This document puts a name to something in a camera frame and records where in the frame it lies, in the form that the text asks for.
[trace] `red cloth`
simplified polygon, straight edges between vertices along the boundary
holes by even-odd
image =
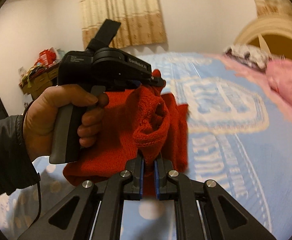
[[[160,76],[159,70],[153,76]],[[187,167],[187,108],[177,106],[173,94],[160,95],[163,87],[140,86],[136,90],[108,92],[103,128],[94,146],[83,149],[80,160],[68,163],[65,178],[73,185],[90,179],[105,180],[125,168],[136,157],[145,160],[144,195],[154,195],[153,163],[159,152],[174,169]]]

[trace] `black cable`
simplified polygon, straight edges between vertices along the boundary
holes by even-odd
[[[37,213],[37,217],[35,218],[35,220],[32,222],[32,224],[30,226],[32,226],[40,217],[40,213],[42,212],[42,196],[40,194],[40,174],[38,174],[39,177],[39,182],[37,182],[37,191],[38,191],[38,213]]]

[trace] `headboard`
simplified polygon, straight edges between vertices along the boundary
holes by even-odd
[[[234,44],[254,45],[275,55],[292,60],[292,18],[264,16],[250,22]]]

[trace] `blue and white bedding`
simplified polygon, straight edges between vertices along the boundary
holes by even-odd
[[[143,56],[158,68],[178,103],[188,103],[187,175],[214,179],[265,226],[277,240],[292,235],[292,123],[256,84],[213,56],[166,53]],[[62,175],[64,164],[38,158],[42,214],[73,186]],[[37,187],[0,197],[0,229],[17,239],[37,215]],[[122,240],[174,240],[171,201],[126,201]]]

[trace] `hand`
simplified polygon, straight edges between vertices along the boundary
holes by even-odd
[[[24,120],[23,134],[30,160],[51,154],[58,108],[70,103],[75,106],[97,104],[96,108],[83,115],[82,125],[77,130],[81,146],[92,146],[96,141],[96,134],[102,128],[103,108],[108,102],[107,94],[103,93],[97,98],[78,85],[47,88],[30,106]]]

